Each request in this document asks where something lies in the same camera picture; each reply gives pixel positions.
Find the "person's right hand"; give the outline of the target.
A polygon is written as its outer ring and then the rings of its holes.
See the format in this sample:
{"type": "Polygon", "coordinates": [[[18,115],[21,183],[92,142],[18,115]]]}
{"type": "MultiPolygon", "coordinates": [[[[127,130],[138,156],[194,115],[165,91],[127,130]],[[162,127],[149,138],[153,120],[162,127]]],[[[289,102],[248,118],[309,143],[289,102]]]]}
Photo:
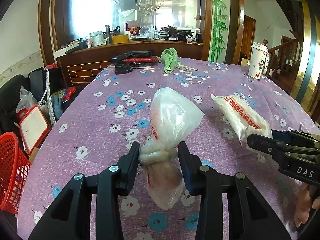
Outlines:
{"type": "Polygon", "coordinates": [[[302,183],[296,204],[296,211],[294,215],[294,222],[296,227],[300,227],[301,224],[305,224],[309,218],[309,211],[311,209],[319,208],[319,197],[312,200],[309,191],[309,184],[302,183]]]}

